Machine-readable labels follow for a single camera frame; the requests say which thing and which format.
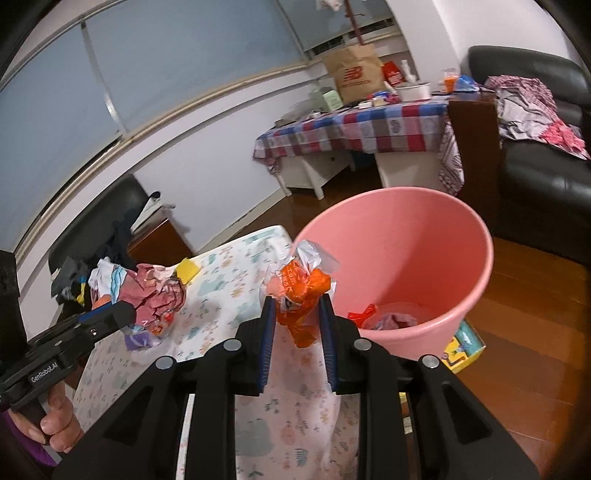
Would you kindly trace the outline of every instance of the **purple sleeve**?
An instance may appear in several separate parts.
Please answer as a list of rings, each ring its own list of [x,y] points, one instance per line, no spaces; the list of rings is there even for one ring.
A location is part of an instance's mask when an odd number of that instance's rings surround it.
[[[25,448],[27,452],[39,463],[47,466],[55,466],[55,461],[49,456],[49,454],[43,449],[40,443],[31,440],[29,437],[25,437],[21,431],[12,422],[8,412],[1,413],[0,416],[6,422],[6,425],[12,432],[12,436],[19,441],[19,443]]]

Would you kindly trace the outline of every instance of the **orange snack wrapper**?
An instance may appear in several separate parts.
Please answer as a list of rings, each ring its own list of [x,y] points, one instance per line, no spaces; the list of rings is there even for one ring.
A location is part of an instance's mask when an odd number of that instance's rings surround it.
[[[264,295],[277,301],[277,322],[288,328],[298,348],[312,345],[319,337],[313,309],[320,296],[335,287],[330,275],[321,268],[322,259],[326,259],[324,266],[328,270],[338,265],[318,245],[303,241],[293,257],[270,275],[268,272],[264,283]]]

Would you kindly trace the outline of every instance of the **pink plastic bucket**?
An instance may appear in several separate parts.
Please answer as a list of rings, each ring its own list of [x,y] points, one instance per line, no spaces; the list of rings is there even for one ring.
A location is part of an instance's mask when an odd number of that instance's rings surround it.
[[[312,220],[296,242],[319,243],[340,261],[335,313],[395,303],[429,312],[417,326],[364,330],[390,353],[441,356],[491,276],[493,247],[482,219],[468,205],[436,190],[374,190],[334,205]]]

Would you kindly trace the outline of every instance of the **brown paper bag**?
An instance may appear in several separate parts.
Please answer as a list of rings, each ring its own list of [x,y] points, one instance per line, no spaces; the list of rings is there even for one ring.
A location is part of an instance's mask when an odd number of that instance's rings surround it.
[[[343,103],[365,100],[384,89],[382,62],[373,45],[353,45],[329,53],[324,59],[329,75],[334,77]]]

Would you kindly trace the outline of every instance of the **new balance logo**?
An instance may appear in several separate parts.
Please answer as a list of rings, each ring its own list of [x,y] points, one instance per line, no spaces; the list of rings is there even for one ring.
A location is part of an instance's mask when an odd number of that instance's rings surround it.
[[[349,82],[351,80],[358,80],[363,75],[363,67],[351,67],[345,70],[345,76],[343,77],[344,82]]]

